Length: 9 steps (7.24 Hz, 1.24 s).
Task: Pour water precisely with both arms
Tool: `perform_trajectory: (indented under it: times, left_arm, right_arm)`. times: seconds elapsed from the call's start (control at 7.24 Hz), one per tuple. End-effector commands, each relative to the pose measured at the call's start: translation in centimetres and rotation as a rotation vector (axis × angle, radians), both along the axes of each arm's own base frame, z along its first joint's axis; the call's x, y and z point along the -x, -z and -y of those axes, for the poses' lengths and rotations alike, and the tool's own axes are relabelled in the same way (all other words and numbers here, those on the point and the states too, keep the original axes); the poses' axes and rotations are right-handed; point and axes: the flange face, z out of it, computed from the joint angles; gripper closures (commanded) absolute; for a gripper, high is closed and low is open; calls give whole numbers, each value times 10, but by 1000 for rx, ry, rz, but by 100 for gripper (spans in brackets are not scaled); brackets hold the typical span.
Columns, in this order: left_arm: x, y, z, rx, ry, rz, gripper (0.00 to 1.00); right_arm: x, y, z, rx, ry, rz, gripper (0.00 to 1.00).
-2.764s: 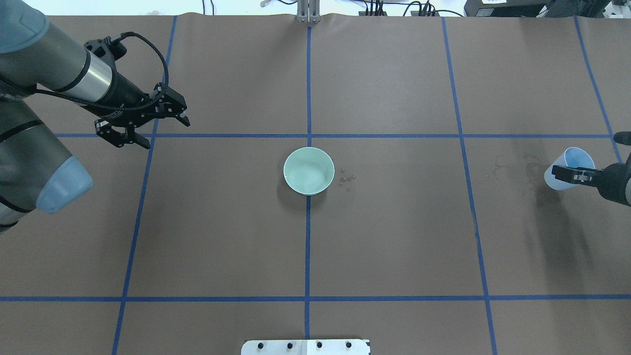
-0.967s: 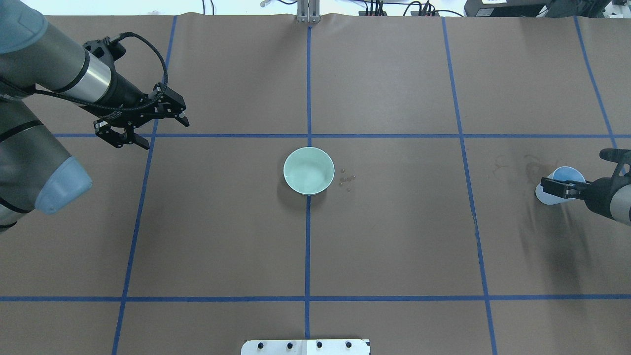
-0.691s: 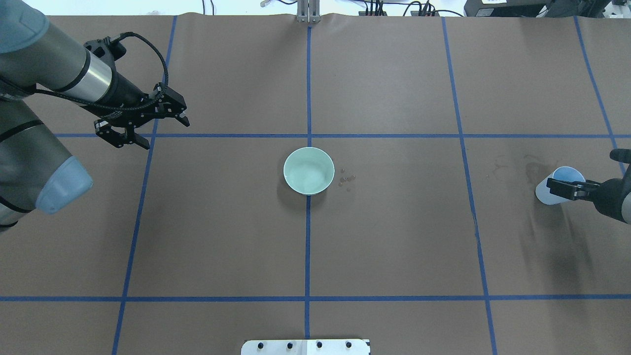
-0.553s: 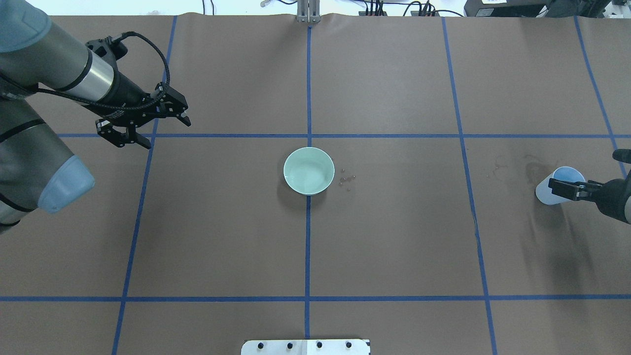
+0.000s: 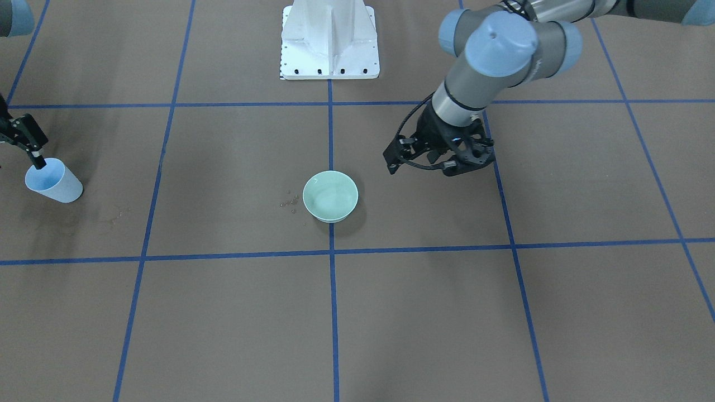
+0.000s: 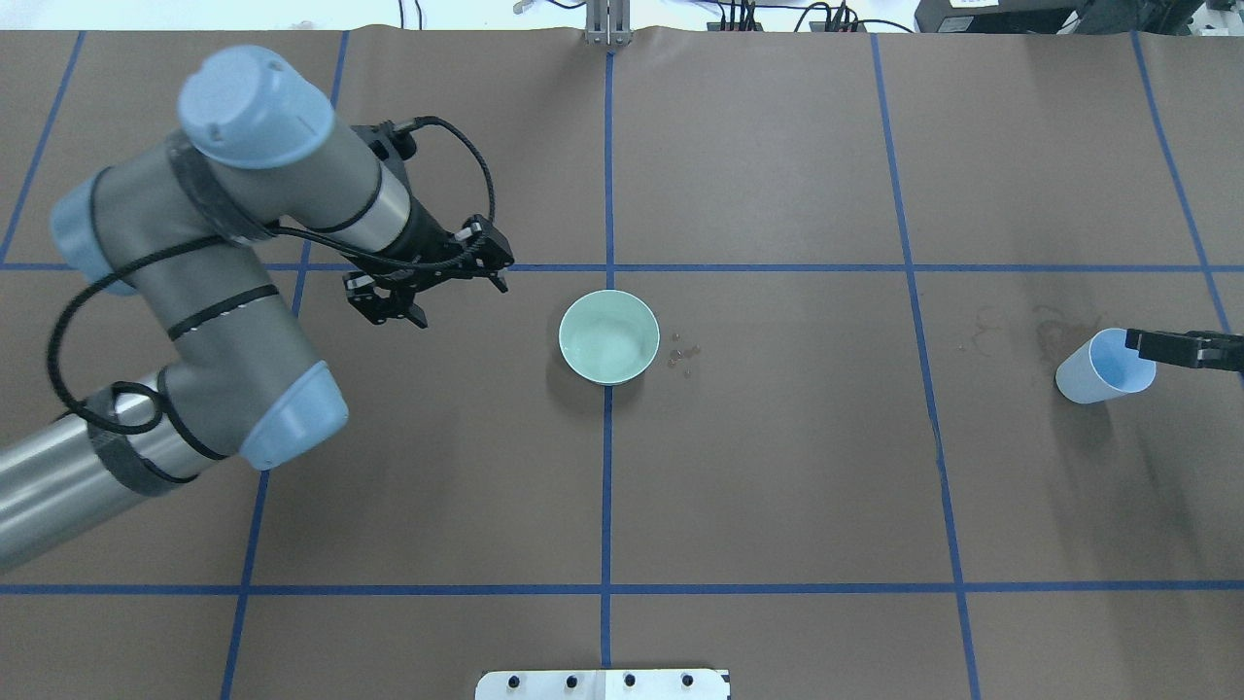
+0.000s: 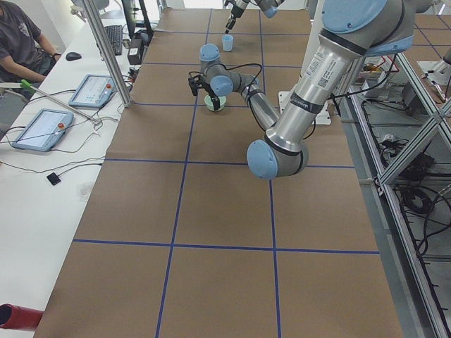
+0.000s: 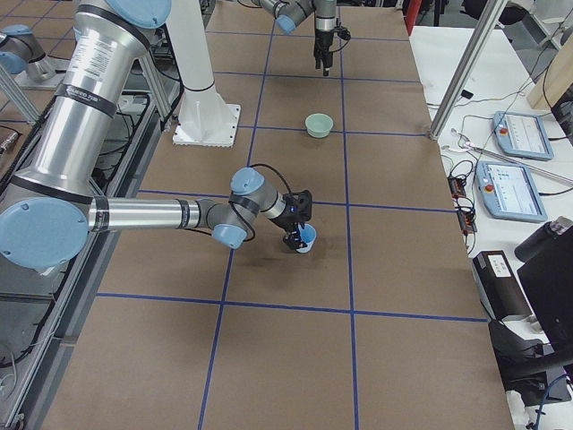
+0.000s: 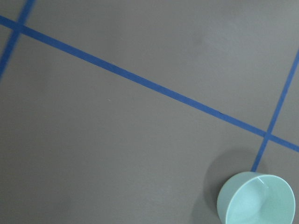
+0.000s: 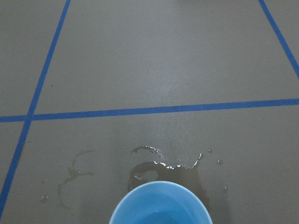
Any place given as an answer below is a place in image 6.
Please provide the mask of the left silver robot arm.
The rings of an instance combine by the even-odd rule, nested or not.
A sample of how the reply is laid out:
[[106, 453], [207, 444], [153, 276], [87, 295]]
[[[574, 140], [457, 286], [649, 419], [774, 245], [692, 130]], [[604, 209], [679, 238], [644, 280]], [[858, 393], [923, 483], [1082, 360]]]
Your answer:
[[[159, 145], [97, 172], [53, 206], [62, 259], [87, 279], [58, 313], [45, 371], [65, 407], [2, 451], [2, 569], [40, 557], [240, 456], [266, 472], [348, 421], [348, 407], [254, 251], [294, 236], [340, 252], [348, 305], [372, 325], [428, 325], [415, 296], [449, 280], [506, 292], [515, 262], [488, 211], [442, 228], [411, 187], [415, 131], [435, 116], [350, 126], [280, 53], [223, 48], [178, 98]], [[68, 325], [100, 293], [139, 296], [177, 361], [77, 395]]]

